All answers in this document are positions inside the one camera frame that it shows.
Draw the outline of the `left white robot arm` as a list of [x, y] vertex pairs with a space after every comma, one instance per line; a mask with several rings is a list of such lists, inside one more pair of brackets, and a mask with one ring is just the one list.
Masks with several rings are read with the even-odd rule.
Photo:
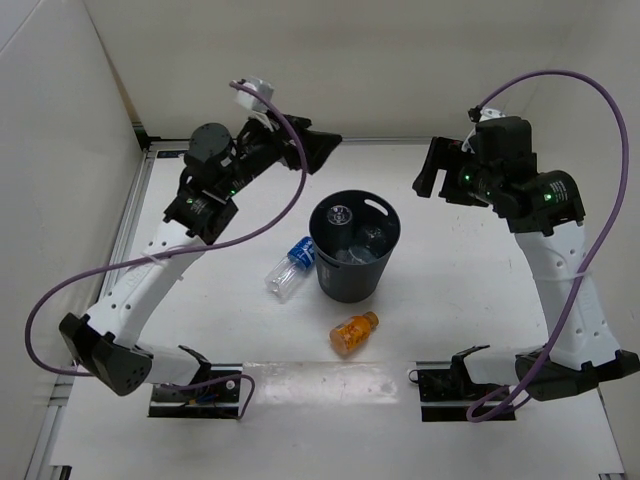
[[140, 262], [125, 269], [103, 299], [84, 314], [67, 314], [60, 334], [74, 360], [118, 396], [143, 384], [172, 384], [191, 400], [210, 388], [210, 362], [185, 347], [145, 345], [151, 314], [238, 211], [234, 196], [275, 163], [317, 172], [342, 137], [318, 132], [307, 118], [273, 113], [249, 119], [238, 135], [219, 123], [198, 127], [188, 142], [175, 198], [163, 213]]

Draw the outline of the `clear bottle green blue label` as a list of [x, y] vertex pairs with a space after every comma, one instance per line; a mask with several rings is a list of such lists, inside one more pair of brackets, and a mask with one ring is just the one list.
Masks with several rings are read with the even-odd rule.
[[362, 226], [347, 249], [336, 251], [335, 259], [349, 265], [366, 265], [382, 258], [388, 251], [388, 238], [380, 228]]

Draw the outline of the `clear bottle without label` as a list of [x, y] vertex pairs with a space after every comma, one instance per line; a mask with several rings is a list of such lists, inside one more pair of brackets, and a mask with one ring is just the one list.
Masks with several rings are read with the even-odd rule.
[[352, 210], [345, 205], [334, 205], [326, 211], [326, 242], [327, 252], [347, 249], [355, 231], [354, 215]]

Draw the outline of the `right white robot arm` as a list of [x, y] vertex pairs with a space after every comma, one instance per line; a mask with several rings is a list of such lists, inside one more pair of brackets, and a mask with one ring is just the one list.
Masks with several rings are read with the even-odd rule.
[[515, 386], [530, 376], [526, 392], [550, 401], [637, 373], [638, 355], [611, 333], [582, 264], [585, 210], [577, 183], [562, 170], [538, 170], [530, 123], [517, 116], [484, 119], [466, 141], [433, 138], [413, 183], [418, 196], [431, 196], [439, 171], [445, 173], [440, 198], [489, 207], [506, 221], [531, 270], [551, 349], [546, 358], [542, 347], [464, 350], [452, 359], [452, 393], [470, 400], [485, 384]]

